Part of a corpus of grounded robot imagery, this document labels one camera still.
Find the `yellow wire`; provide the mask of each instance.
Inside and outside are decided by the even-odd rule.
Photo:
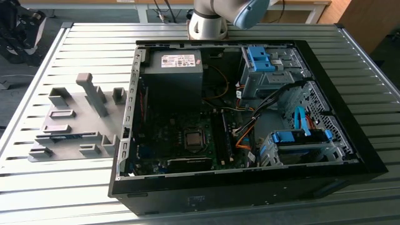
[[[217,95],[217,96],[213,96],[213,97],[206,97],[206,98],[205,98],[205,100],[212,100],[212,99],[216,99],[216,98],[220,98],[220,97],[222,97],[222,96],[226,94],[226,92],[228,92],[228,89],[229,89],[229,82],[228,82],[226,76],[222,74],[222,72],[220,71],[220,69],[218,69],[218,68],[216,68],[216,67],[214,67],[214,66],[212,66],[212,65],[208,65],[208,66],[216,69],[216,71],[217,71],[217,72],[220,73],[220,75],[224,77],[225,84],[226,84],[226,87],[225,87],[225,91],[224,91],[224,93],[221,93],[221,94],[220,94],[220,95]]]

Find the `motherboard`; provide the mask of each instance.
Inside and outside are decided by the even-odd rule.
[[[246,158],[229,135],[240,116],[234,111],[153,115],[138,135],[137,174],[244,168]]]

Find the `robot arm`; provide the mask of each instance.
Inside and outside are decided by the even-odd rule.
[[[194,0],[189,22],[193,39],[224,39],[225,20],[241,29],[249,29],[261,20],[269,0]]]

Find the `power supply label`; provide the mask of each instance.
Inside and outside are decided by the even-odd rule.
[[[161,57],[161,67],[194,67],[194,55],[164,55]]]

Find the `white sticker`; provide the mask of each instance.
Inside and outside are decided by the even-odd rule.
[[[134,0],[117,0],[120,3],[134,3]]]
[[[236,91],[236,98],[241,99],[241,91],[240,90]]]
[[[194,67],[194,55],[164,55],[161,67]]]
[[[249,159],[250,159],[252,162],[256,161],[256,157],[254,157],[254,155],[252,154],[250,151],[249,151],[249,153],[248,153],[248,157],[249,157]]]
[[[281,60],[270,60],[272,64],[274,65],[282,65]]]

